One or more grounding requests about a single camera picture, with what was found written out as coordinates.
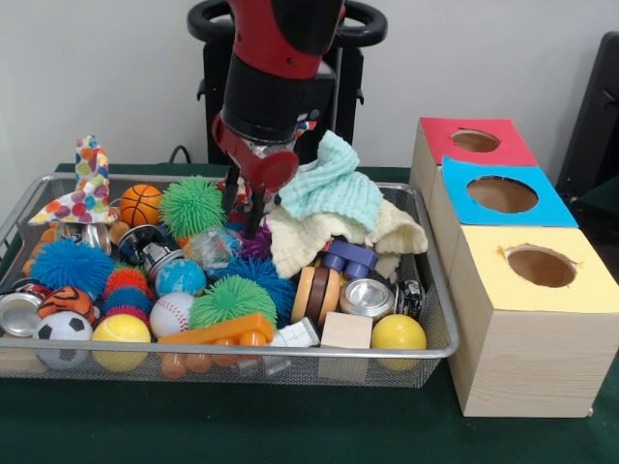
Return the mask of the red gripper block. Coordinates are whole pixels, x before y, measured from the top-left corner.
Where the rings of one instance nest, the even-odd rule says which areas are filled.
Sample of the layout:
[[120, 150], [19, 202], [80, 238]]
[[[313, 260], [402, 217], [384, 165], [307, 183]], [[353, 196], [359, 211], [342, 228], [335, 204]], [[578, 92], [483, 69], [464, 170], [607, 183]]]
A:
[[[288, 184], [299, 167], [297, 155], [289, 148], [277, 145], [254, 146], [234, 133], [218, 114], [213, 121], [212, 134], [220, 149], [240, 170], [252, 188], [251, 211], [248, 217], [248, 238], [253, 239], [260, 227], [265, 209], [267, 190], [277, 192]], [[223, 190], [223, 210], [228, 216], [236, 202], [239, 174], [228, 174]]]

